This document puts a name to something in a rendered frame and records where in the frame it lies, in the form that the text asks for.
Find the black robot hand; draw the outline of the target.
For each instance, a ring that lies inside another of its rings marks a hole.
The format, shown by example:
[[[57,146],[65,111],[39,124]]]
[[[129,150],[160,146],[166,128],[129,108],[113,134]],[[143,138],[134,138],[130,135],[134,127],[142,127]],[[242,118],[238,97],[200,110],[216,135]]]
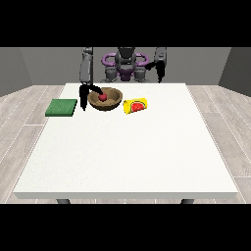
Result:
[[[87,96],[90,91],[95,91],[98,94],[102,95],[103,92],[99,86],[93,85],[93,84],[88,84],[88,83],[83,83],[79,87],[79,98],[80,98],[80,107],[82,110],[86,109],[87,106]]]
[[[166,68],[165,63],[163,61],[155,61],[145,66],[145,69],[148,71],[150,71],[153,68],[155,68],[157,71],[158,82],[161,82],[163,77],[165,76],[165,68]]]

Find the brown wooden bowl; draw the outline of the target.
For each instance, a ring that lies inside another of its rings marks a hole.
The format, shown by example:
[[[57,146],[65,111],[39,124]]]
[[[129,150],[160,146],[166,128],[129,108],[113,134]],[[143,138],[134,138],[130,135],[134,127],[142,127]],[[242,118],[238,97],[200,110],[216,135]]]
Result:
[[[99,111],[112,111],[121,104],[123,94],[117,88],[102,87],[101,90],[102,95],[91,91],[87,96],[87,100],[93,108]]]

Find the green square pad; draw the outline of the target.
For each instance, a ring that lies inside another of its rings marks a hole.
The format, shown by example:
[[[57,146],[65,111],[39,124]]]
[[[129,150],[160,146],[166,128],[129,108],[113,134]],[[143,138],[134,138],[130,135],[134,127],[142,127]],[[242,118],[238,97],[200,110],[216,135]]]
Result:
[[[46,112],[46,117],[71,117],[74,114],[76,99],[53,99]]]

